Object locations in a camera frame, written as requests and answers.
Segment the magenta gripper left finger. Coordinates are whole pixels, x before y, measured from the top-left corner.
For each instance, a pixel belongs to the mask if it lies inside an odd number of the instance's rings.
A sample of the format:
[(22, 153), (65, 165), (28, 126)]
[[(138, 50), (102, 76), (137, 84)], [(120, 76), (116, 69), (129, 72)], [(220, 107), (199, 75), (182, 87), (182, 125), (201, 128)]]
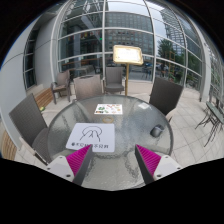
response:
[(68, 156), (58, 156), (47, 165), (46, 170), (81, 186), (92, 157), (92, 146), (87, 145)]

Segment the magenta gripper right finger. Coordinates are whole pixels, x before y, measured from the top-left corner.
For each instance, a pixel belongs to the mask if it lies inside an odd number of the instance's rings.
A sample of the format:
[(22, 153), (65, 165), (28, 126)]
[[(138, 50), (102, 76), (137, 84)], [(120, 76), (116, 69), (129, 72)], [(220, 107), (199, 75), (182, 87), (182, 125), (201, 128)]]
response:
[(160, 156), (140, 145), (135, 145), (135, 156), (145, 184), (150, 184), (182, 169), (170, 156)]

